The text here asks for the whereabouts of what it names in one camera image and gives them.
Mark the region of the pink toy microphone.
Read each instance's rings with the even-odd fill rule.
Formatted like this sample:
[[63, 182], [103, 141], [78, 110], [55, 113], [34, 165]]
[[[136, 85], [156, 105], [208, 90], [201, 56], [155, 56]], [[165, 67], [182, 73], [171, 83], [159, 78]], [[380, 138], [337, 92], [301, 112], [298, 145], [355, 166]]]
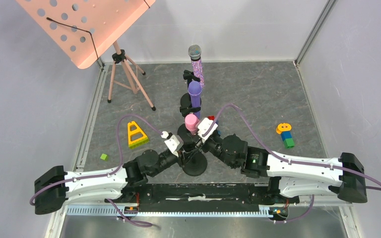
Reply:
[[192, 134], [196, 135], [198, 132], [197, 125], [199, 124], [199, 118], [195, 114], [188, 114], [185, 117], [185, 127]]

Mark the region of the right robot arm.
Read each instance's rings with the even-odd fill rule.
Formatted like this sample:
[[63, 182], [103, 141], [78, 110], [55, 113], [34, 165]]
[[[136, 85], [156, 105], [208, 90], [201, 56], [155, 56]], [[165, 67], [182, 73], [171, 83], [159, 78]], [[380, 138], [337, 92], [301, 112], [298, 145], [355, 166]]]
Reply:
[[267, 197], [272, 202], [301, 195], [336, 194], [340, 200], [366, 203], [364, 166], [352, 153], [338, 158], [290, 156], [249, 146], [236, 135], [221, 138], [197, 134], [196, 144], [232, 169], [250, 178], [268, 177]]

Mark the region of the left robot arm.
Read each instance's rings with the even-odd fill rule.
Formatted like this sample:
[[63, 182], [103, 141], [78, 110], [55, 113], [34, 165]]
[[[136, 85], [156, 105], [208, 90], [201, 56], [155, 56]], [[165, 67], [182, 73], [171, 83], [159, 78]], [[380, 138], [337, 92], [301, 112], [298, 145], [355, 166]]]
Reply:
[[136, 196], [135, 187], [148, 183], [149, 177], [157, 176], [174, 164], [184, 167], [197, 151], [188, 146], [177, 152], [146, 150], [122, 166], [81, 173], [54, 166], [35, 180], [30, 204], [36, 215], [45, 215], [76, 201], [120, 198], [130, 202]]

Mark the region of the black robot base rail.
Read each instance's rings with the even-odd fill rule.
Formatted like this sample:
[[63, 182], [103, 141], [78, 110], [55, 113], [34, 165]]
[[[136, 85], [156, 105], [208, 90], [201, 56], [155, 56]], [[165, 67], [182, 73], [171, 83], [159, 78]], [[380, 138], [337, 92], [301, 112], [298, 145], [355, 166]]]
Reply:
[[298, 204], [284, 197], [278, 180], [262, 183], [147, 183], [126, 186], [115, 203], [136, 203], [140, 212], [255, 212], [258, 206]]

